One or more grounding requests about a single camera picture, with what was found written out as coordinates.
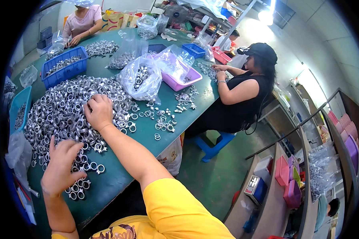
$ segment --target blue stool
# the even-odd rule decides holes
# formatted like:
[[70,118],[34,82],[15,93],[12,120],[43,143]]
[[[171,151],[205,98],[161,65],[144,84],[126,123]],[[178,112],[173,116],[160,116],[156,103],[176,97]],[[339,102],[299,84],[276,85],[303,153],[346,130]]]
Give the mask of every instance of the blue stool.
[[196,144],[202,149],[202,151],[206,153],[206,155],[202,158],[202,161],[205,163],[209,162],[211,158],[216,156],[219,151],[225,147],[237,134],[231,134],[222,131],[218,131],[218,133],[221,136],[217,138],[217,144],[212,148],[209,147],[199,135],[197,135],[194,139]]

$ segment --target black cap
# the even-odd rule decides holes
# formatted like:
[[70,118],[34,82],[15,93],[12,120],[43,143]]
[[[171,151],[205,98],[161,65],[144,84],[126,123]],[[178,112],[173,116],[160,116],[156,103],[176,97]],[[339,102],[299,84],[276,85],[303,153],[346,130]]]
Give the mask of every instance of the black cap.
[[238,48],[237,53],[240,55],[256,55],[266,59],[271,64],[276,64],[278,57],[275,54],[274,49],[266,43],[254,43],[246,49]]

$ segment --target hand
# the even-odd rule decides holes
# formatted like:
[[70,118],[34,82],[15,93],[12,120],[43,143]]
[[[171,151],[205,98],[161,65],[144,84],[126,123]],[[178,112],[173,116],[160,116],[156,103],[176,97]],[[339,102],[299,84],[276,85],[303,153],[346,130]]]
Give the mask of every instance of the hand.
[[68,46],[74,47],[75,45],[77,45],[80,42],[81,38],[82,38],[81,34],[73,37],[72,40],[68,43]]
[[227,78],[227,75],[226,75],[225,71],[217,72],[217,80],[218,81],[226,80],[226,78]]
[[58,197],[78,179],[86,177],[86,172],[84,171],[70,172],[72,162],[83,146],[83,143],[64,140],[55,147],[55,136],[53,135],[50,139],[50,161],[41,179],[43,191],[50,197]]
[[106,95],[93,95],[84,105],[84,112],[86,120],[100,133],[106,126],[113,125],[113,103]]
[[229,69],[228,65],[212,65],[212,68],[214,68],[215,70],[222,70],[222,71],[227,71],[227,69]]

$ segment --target yellow t-shirt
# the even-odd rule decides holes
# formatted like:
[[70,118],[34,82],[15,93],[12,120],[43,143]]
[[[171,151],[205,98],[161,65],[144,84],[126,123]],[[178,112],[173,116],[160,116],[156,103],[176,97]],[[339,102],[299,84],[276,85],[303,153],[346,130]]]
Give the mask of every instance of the yellow t-shirt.
[[[234,238],[176,179],[154,181],[145,188],[143,196],[148,216],[122,218],[91,238]],[[52,239],[62,238],[65,237],[52,234]]]

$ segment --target green worktable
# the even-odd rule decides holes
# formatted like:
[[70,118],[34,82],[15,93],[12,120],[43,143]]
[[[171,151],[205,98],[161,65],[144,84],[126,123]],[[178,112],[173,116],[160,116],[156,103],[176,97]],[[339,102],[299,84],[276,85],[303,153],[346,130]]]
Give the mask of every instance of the green worktable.
[[[149,44],[164,44],[166,46],[175,44],[181,47],[182,44],[189,43],[189,38],[186,37],[184,33],[177,30],[174,30],[174,32],[175,33],[173,33],[172,36],[177,39],[176,42],[168,42],[163,40],[160,36],[157,36],[154,39],[149,40]],[[100,40],[114,41],[119,45],[122,41],[118,31],[111,31],[95,34],[91,38],[80,42],[79,46],[85,46]],[[91,57],[88,59],[86,72],[83,72],[82,74],[94,77],[110,77],[119,73],[120,70],[104,68],[109,63],[109,61],[109,55],[106,57]],[[197,61],[208,63],[203,59],[203,57],[196,59],[196,62]],[[43,63],[45,63],[45,55],[33,63],[36,69],[39,70],[37,81],[35,81],[32,85],[33,103],[45,94],[45,86],[40,79],[40,70]],[[202,80],[194,84],[200,93],[199,95],[195,96],[194,100],[197,108],[195,110],[189,108],[187,111],[180,114],[174,113],[177,105],[177,100],[174,96],[175,92],[166,83],[162,82],[158,93],[158,97],[161,99],[162,105],[155,105],[155,107],[159,107],[160,109],[169,108],[169,110],[175,114],[175,119],[178,123],[175,126],[174,133],[161,130],[158,131],[154,127],[156,124],[155,120],[152,120],[148,117],[138,117],[136,120],[136,132],[128,133],[128,135],[150,150],[155,157],[160,155],[160,153],[162,153],[166,147],[168,147],[182,132],[184,132],[187,127],[189,127],[192,122],[194,122],[196,118],[198,118],[219,97],[217,85],[213,83],[207,75],[202,74],[202,77]],[[13,82],[19,87],[18,91],[15,93],[17,94],[20,90],[23,89],[19,82],[19,75],[14,78]],[[189,92],[189,87],[179,92]],[[147,103],[146,101],[136,102],[141,108],[139,112],[144,112],[148,109],[148,107],[145,106]],[[155,133],[159,133],[161,135],[161,140],[154,140]],[[106,169],[105,172],[100,175],[97,175],[95,171],[88,171],[88,178],[92,184],[85,192],[84,200],[73,201],[68,198],[66,193],[62,193],[76,221],[78,230],[82,229],[133,181],[133,178],[120,164],[119,160],[110,148],[108,151],[101,154],[91,150],[87,153],[87,156],[90,161],[103,164]],[[38,191],[39,193],[41,193],[40,179],[42,175],[43,170],[38,163],[36,167],[29,168],[29,185],[32,189]],[[37,229],[40,234],[43,235],[43,237],[49,236],[50,228],[48,225],[43,198],[42,196],[41,198],[36,198],[32,195],[32,199],[35,208],[34,215],[37,222]]]

